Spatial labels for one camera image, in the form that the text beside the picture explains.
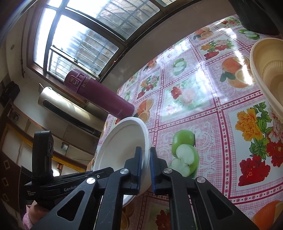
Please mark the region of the person hand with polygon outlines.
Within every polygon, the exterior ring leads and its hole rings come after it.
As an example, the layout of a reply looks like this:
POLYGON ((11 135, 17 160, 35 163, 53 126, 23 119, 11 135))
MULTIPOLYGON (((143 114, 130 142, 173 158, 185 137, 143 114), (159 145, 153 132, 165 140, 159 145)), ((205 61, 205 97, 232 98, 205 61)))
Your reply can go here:
POLYGON ((33 201, 31 205, 26 205, 26 213, 22 219, 24 229, 31 229, 48 212, 48 209, 39 206, 36 201, 33 201))

